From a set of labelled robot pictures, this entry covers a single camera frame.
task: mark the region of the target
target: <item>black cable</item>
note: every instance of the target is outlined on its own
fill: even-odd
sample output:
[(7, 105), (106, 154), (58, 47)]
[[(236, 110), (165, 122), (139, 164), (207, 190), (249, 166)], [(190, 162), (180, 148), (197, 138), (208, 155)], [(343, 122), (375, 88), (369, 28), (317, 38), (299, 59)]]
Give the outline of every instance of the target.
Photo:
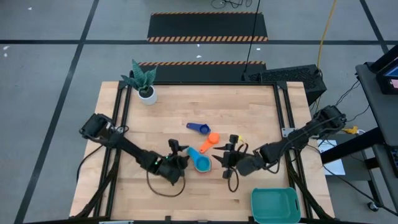
[(250, 46), (249, 46), (249, 53), (248, 53), (248, 58), (246, 59), (246, 65), (244, 66), (243, 73), (245, 73), (246, 70), (248, 69), (250, 51), (251, 51), (251, 46), (252, 46), (252, 44), (253, 44), (254, 32), (256, 31), (257, 14), (259, 13), (260, 2), (261, 2), (261, 0), (259, 0), (259, 4), (257, 4), (256, 14), (254, 15), (254, 24), (253, 24), (253, 31), (252, 31), (252, 33), (251, 33)]
[[(215, 6), (215, 2), (217, 2), (217, 1), (221, 5), (221, 7)], [(250, 7), (252, 2), (253, 2), (252, 0), (246, 0), (245, 6)], [(226, 3), (230, 3), (232, 8), (237, 9), (239, 6), (243, 5), (243, 0), (239, 0), (238, 3), (230, 1), (230, 0), (212, 0), (211, 6), (213, 6), (213, 8), (215, 8), (215, 9), (222, 9), (226, 6)]]
[(180, 191), (179, 193), (177, 193), (177, 194), (175, 194), (175, 195), (167, 195), (167, 194), (163, 194), (163, 193), (160, 193), (160, 192), (156, 191), (156, 190), (151, 186), (151, 184), (150, 184), (150, 182), (149, 182), (149, 171), (147, 170), (147, 184), (148, 184), (148, 187), (150, 188), (150, 190), (151, 190), (153, 193), (155, 193), (155, 194), (157, 194), (157, 195), (160, 195), (160, 196), (163, 196), (163, 197), (177, 197), (177, 196), (179, 196), (179, 195), (184, 191), (184, 189), (185, 189), (186, 180), (185, 180), (184, 171), (181, 169), (180, 161), (179, 161), (178, 159), (177, 159), (177, 166), (178, 166), (178, 169), (180, 170), (180, 173), (183, 174), (183, 175), (182, 175), (183, 186), (182, 186), (182, 189), (181, 189), (181, 191)]
[[(127, 126), (127, 125), (117, 127), (116, 129), (119, 129), (119, 128), (123, 128), (122, 135), (130, 130), (130, 127)], [(89, 139), (92, 140), (93, 142), (99, 143), (99, 144), (101, 144), (101, 145), (100, 145), (98, 148), (96, 148), (94, 151), (92, 151), (90, 154), (88, 154), (88, 155), (80, 162), (79, 167), (77, 168), (77, 173), (76, 173), (76, 183), (79, 181), (79, 173), (80, 173), (80, 169), (81, 169), (83, 163), (84, 163), (90, 156), (92, 156), (92, 155), (93, 155), (94, 153), (96, 153), (99, 149), (101, 149), (101, 147), (103, 147), (105, 143), (110, 143), (109, 141), (108, 141), (108, 142), (106, 142), (106, 141), (100, 141), (100, 140), (93, 139), (93, 138), (89, 138)]]
[(235, 172), (235, 175), (236, 175), (236, 187), (235, 187), (234, 190), (232, 190), (232, 188), (231, 188), (231, 177), (232, 177), (232, 175), (231, 175), (231, 177), (228, 178), (228, 188), (229, 188), (229, 191), (231, 191), (233, 193), (233, 192), (238, 190), (238, 187), (239, 187), (239, 176), (238, 176), (238, 172), (236, 172), (236, 169), (234, 167), (230, 167), (230, 169), (233, 172)]
[(79, 181), (79, 173), (80, 173), (80, 168), (83, 165), (83, 163), (86, 161), (86, 159), (88, 159), (90, 156), (92, 156), (94, 153), (96, 153), (99, 149), (101, 149), (101, 147), (103, 147), (103, 145), (100, 145), (98, 148), (96, 148), (94, 151), (92, 151), (91, 153), (89, 153), (79, 164), (79, 167), (77, 168), (77, 173), (76, 173), (76, 183)]
[(369, 109), (370, 106), (371, 106), (371, 105), (368, 105), (368, 107), (367, 107), (363, 112), (361, 112), (361, 113), (355, 115), (355, 117), (354, 117), (353, 119), (348, 120), (347, 122), (353, 121), (353, 120), (355, 120), (358, 116), (361, 116), (362, 114), (365, 114), (365, 112)]
[[(310, 146), (310, 147), (313, 148), (314, 150), (316, 150), (319, 154), (321, 154), (321, 152), (320, 152), (317, 148), (315, 148), (315, 147), (313, 147), (313, 146)], [(326, 168), (325, 165), (322, 164), (322, 166), (323, 166), (323, 168), (325, 168), (331, 175), (333, 175), (333, 176), (339, 178), (339, 179), (342, 180), (344, 183), (348, 184), (349, 186), (351, 186), (352, 188), (354, 188), (356, 191), (358, 191), (361, 195), (367, 197), (369, 200), (371, 200), (372, 202), (374, 202), (374, 203), (376, 204), (377, 207), (383, 208), (383, 209), (385, 209), (387, 212), (389, 212), (389, 213), (391, 213), (391, 214), (393, 214), (393, 215), (395, 215), (395, 216), (398, 216), (398, 213), (397, 213), (397, 212), (394, 212), (394, 211), (391, 210), (390, 208), (385, 207), (383, 204), (381, 204), (380, 202), (374, 200), (372, 197), (370, 197), (370, 196), (367, 195), (366, 193), (364, 193), (364, 192), (362, 192), (361, 190), (359, 190), (357, 187), (355, 187), (353, 184), (351, 184), (350, 182), (348, 182), (348, 181), (345, 180), (344, 178), (339, 177), (338, 175), (334, 174), (334, 173), (331, 172), (328, 168)]]
[(353, 91), (354, 89), (356, 89), (357, 87), (360, 86), (360, 83), (359, 83), (357, 86), (355, 86), (355, 84), (357, 84), (358, 82), (359, 82), (359, 80), (357, 80), (357, 81), (353, 84), (353, 86), (351, 86), (350, 89), (348, 89), (344, 94), (342, 94), (342, 96), (341, 96), (341, 97), (338, 99), (338, 101), (336, 102), (335, 106), (339, 105), (339, 104), (343, 101), (343, 99), (344, 99), (351, 91)]

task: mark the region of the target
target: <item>orange scoop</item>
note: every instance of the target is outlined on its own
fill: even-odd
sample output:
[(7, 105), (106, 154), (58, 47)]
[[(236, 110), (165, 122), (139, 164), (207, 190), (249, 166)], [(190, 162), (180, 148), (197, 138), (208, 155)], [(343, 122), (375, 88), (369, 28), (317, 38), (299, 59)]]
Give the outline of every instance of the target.
[(211, 148), (220, 141), (220, 134), (211, 133), (207, 136), (207, 139), (203, 145), (200, 146), (200, 153), (205, 153), (207, 149)]

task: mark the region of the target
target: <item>green plastic bin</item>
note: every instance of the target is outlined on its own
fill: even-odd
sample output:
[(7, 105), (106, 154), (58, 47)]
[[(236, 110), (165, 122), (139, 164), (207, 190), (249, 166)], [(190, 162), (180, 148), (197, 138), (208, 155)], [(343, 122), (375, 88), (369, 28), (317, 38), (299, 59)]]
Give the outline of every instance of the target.
[(301, 219), (296, 191), (286, 189), (258, 189), (251, 192), (251, 212), (254, 220), (263, 223), (298, 223)]

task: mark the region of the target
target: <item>gray floor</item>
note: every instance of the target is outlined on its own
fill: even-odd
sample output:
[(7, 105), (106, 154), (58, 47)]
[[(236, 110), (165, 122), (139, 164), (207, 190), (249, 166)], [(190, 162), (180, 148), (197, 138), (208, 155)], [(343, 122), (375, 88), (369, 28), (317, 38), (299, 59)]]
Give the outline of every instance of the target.
[[(396, 0), (367, 0), (385, 40), (398, 40)], [(93, 0), (0, 0), (1, 40), (79, 40)], [(255, 11), (257, 1), (246, 9)], [(332, 0), (263, 0), (270, 40), (320, 40)], [(152, 12), (216, 11), (210, 0), (99, 0), (87, 39), (144, 40)], [(338, 1), (327, 40), (377, 40), (359, 0)], [(2, 223), (16, 218), (44, 137), (52, 120), (62, 86), (68, 75), (76, 44), (0, 44), (0, 217)], [(118, 80), (131, 67), (131, 59), (166, 62), (179, 60), (246, 60), (248, 45), (84, 45), (65, 104), (37, 182), (25, 222), (66, 218), (76, 186), (76, 168), (85, 143), (79, 127), (92, 114), (100, 84)], [(250, 60), (265, 60), (268, 68), (316, 63), (317, 45), (253, 45)], [(328, 91), (320, 107), (335, 104), (355, 82), (354, 67), (383, 54), (377, 42), (368, 45), (325, 45), (321, 69)], [(368, 105), (362, 89), (352, 91), (339, 105), (348, 119)], [(369, 130), (376, 126), (371, 111), (348, 126)], [(379, 170), (374, 172), (382, 183)], [(356, 186), (370, 194), (367, 183)], [(369, 211), (368, 202), (344, 183), (328, 181), (336, 217), (357, 222), (397, 223), (385, 211)], [(379, 184), (383, 199), (393, 207), (386, 187)]]

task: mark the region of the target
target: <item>desk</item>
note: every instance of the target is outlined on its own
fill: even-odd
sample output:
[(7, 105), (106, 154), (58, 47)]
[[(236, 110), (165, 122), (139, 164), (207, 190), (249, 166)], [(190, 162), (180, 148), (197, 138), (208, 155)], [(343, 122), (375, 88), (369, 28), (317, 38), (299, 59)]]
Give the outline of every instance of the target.
[[(366, 98), (372, 109), (378, 127), (340, 144), (327, 152), (322, 153), (324, 164), (340, 159), (354, 152), (372, 147), (375, 157), (366, 159), (368, 169), (380, 167), (386, 182), (391, 199), (396, 210), (398, 210), (398, 178), (395, 176), (389, 161), (388, 146), (397, 147), (397, 95), (383, 95), (376, 81), (376, 74), (368, 69), (367, 65), (356, 66), (358, 78), (362, 84)], [(373, 197), (380, 199), (372, 190)]]
[[(102, 84), (95, 113), (111, 117), (117, 86), (117, 82)], [(288, 83), (287, 86), (295, 125), (301, 128), (311, 119), (305, 90), (302, 83)], [(167, 140), (174, 138), (181, 145), (198, 149), (206, 137), (187, 129), (187, 122), (206, 123), (212, 131), (220, 133), (218, 146), (224, 146), (228, 142), (229, 134), (242, 135), (249, 143), (249, 150), (281, 139), (271, 86), (157, 85), (156, 91), (158, 101), (152, 106), (143, 105), (135, 90), (131, 95), (127, 117), (130, 130), (125, 137), (141, 148), (168, 154), (170, 148)], [(119, 110), (118, 121), (121, 120), (121, 111)], [(97, 146), (88, 141), (85, 155)], [(222, 153), (214, 149), (206, 152), (208, 156), (220, 156)], [(319, 154), (308, 147), (301, 155), (309, 191), (323, 209), (334, 217)], [(104, 151), (100, 151), (83, 164), (70, 215), (77, 214), (96, 191), (103, 158)], [(132, 156), (122, 152), (111, 218), (165, 220), (165, 216), (170, 215), (172, 220), (247, 221), (251, 216), (250, 194), (253, 188), (289, 186), (285, 162), (282, 159), (278, 174), (257, 171), (247, 177), (240, 176), (238, 191), (231, 193), (227, 181), (222, 179), (224, 169), (214, 158), (210, 158), (211, 172), (198, 173), (190, 161), (185, 171), (187, 185), (184, 192), (175, 198), (165, 198), (150, 191), (146, 183), (146, 172)], [(150, 175), (150, 181), (155, 189), (167, 194), (174, 194), (182, 187), (182, 181), (172, 187), (166, 180), (154, 175)], [(100, 215), (104, 214), (105, 201), (103, 200)], [(302, 214), (305, 214), (302, 203), (300, 207)]]

